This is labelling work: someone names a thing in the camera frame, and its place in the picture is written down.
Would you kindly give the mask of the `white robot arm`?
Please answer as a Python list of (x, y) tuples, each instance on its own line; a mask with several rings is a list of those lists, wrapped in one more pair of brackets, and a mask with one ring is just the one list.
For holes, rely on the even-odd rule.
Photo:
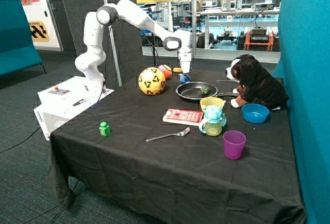
[(145, 11), (129, 0), (120, 0), (117, 4), (105, 4), (96, 12), (86, 15), (84, 24), (84, 44), (87, 51), (75, 60), (76, 68), (87, 80), (83, 85), (88, 92), (97, 92), (103, 88), (104, 76), (98, 66), (106, 58), (103, 51), (104, 27), (112, 26), (117, 20), (123, 20), (140, 30), (148, 30), (161, 38), (163, 47), (168, 51), (178, 51), (178, 58), (182, 73), (190, 72), (192, 33), (178, 29), (168, 31), (153, 21)]

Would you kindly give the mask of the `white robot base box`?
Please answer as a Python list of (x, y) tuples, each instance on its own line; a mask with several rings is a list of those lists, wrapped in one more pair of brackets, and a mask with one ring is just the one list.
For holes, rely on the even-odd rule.
[[(113, 91), (113, 89), (104, 89), (101, 94), (90, 88), (85, 77), (74, 76), (38, 92), (41, 104), (34, 109), (34, 113), (45, 139), (48, 141), (50, 134), (54, 130)], [(86, 101), (78, 106), (73, 106), (74, 103), (81, 99)]]

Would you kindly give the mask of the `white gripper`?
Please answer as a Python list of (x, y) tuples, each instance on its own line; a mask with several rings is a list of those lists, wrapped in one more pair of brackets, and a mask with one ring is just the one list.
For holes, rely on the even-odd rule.
[(182, 73), (190, 73), (190, 64), (191, 64), (191, 53), (178, 53), (178, 59), (180, 62), (180, 68)]

